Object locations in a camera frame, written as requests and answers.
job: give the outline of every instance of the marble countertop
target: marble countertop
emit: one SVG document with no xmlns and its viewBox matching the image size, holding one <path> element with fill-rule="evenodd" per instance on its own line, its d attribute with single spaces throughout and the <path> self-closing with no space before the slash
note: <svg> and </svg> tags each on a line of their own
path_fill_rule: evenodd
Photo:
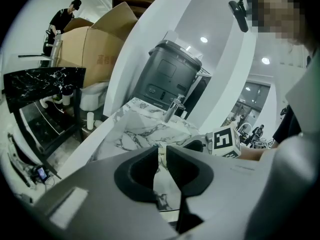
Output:
<svg viewBox="0 0 320 240">
<path fill-rule="evenodd" d="M 163 109 L 133 98 L 101 124 L 73 152 L 58 171 L 58 175 L 63 179 L 89 161 L 154 144 L 163 148 L 166 145 L 183 146 L 187 140 L 199 135 L 194 125 L 176 115 L 173 115 L 168 123 L 164 123 L 165 113 Z"/>
<path fill-rule="evenodd" d="M 184 146 L 198 129 L 173 115 L 164 123 L 166 112 L 133 98 L 99 126 L 69 157 L 58 175 L 64 179 L 85 164 L 141 148 L 158 145 L 159 167 L 153 179 L 153 191 L 161 212 L 180 208 L 181 192 L 167 169 L 166 146 Z"/>
</svg>

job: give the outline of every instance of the white curved wall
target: white curved wall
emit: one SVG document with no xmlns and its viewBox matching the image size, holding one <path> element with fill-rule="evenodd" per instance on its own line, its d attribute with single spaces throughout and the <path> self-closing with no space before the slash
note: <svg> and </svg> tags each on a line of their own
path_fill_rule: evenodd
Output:
<svg viewBox="0 0 320 240">
<path fill-rule="evenodd" d="M 114 66 L 103 114 L 111 116 L 132 94 L 149 59 L 148 52 L 175 30 L 191 0 L 155 0 L 128 36 Z"/>
<path fill-rule="evenodd" d="M 280 125 L 280 112 L 288 104 L 286 94 L 295 86 L 295 84 L 306 73 L 305 68 L 279 64 L 274 73 L 276 99 L 277 99 L 277 112 L 276 124 Z"/>
<path fill-rule="evenodd" d="M 187 119 L 201 134 L 219 128 L 234 107 L 247 81 L 255 47 L 256 36 L 241 32 L 234 20 L 216 71 Z"/>
<path fill-rule="evenodd" d="M 257 118 L 253 129 L 260 125 L 264 125 L 263 138 L 267 141 L 272 140 L 277 130 L 277 93 L 275 84 L 271 84 L 268 97 L 265 100 L 262 111 Z"/>
</svg>

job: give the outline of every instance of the sink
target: sink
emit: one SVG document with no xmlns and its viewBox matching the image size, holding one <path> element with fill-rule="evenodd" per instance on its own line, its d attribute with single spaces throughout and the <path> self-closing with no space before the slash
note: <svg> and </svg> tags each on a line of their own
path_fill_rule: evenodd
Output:
<svg viewBox="0 0 320 240">
<path fill-rule="evenodd" d="M 193 136 L 172 122 L 142 115 L 129 110 L 115 123 L 113 129 L 97 148 L 91 161 L 119 155 L 121 153 L 158 145 L 184 146 Z"/>
<path fill-rule="evenodd" d="M 114 124 L 90 162 L 158 145 L 159 167 L 153 179 L 153 191 L 158 200 L 158 208 L 160 212 L 179 210 L 181 192 L 166 167 L 165 147 L 184 146 L 192 137 L 179 122 L 164 123 L 161 118 L 151 118 L 129 110 Z"/>
</svg>

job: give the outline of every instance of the window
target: window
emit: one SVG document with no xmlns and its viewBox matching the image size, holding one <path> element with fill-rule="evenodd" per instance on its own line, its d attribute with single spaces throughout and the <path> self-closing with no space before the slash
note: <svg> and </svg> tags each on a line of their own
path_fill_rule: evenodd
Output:
<svg viewBox="0 0 320 240">
<path fill-rule="evenodd" d="M 253 127 L 265 105 L 269 90 L 270 87 L 268 86 L 246 82 L 237 102 L 227 117 L 227 121 L 234 121 L 238 130 L 245 123 L 249 123 Z M 247 134 L 252 132 L 248 124 L 245 124 L 240 131 Z"/>
</svg>

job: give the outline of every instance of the white cup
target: white cup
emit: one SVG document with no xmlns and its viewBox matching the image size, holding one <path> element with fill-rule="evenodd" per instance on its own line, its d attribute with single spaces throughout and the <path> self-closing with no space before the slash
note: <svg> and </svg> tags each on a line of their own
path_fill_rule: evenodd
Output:
<svg viewBox="0 0 320 240">
<path fill-rule="evenodd" d="M 86 127 L 88 130 L 92 130 L 94 128 L 94 117 L 95 114 L 93 112 L 88 112 L 86 114 Z"/>
<path fill-rule="evenodd" d="M 62 104 L 64 106 L 69 106 L 70 105 L 70 95 L 63 95 L 62 94 Z"/>
</svg>

